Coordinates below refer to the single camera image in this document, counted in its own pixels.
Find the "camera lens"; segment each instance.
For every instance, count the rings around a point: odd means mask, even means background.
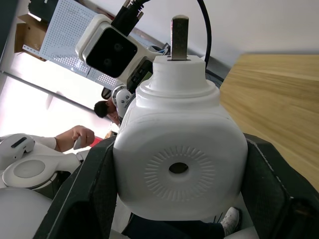
[[[104,60],[104,66],[111,67],[112,66],[112,60],[110,58],[107,58]]]
[[[120,51],[123,50],[123,46],[122,46],[121,44],[119,44],[119,43],[116,43],[116,44],[114,45],[114,50],[115,50],[116,52],[120,52]]]

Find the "wooden table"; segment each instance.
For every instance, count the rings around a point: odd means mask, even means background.
[[[319,55],[242,55],[221,87],[221,104],[319,191]]]

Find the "sneaker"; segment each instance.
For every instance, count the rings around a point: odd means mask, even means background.
[[[237,232],[241,224],[241,211],[231,207],[220,223],[224,228],[225,237]]]

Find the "cardboard box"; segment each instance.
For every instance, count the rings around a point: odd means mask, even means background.
[[[48,29],[47,23],[38,21],[28,14],[19,16],[18,18],[25,23],[18,23],[16,25],[14,52],[25,52],[41,61],[46,61],[45,59],[24,50],[22,47],[23,45],[26,45],[34,50],[40,51]]]

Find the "hand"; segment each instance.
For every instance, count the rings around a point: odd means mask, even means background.
[[[90,146],[95,139],[94,132],[84,126],[75,126],[72,128],[73,137],[72,139],[76,141],[79,137],[81,137],[81,148],[85,148]]]

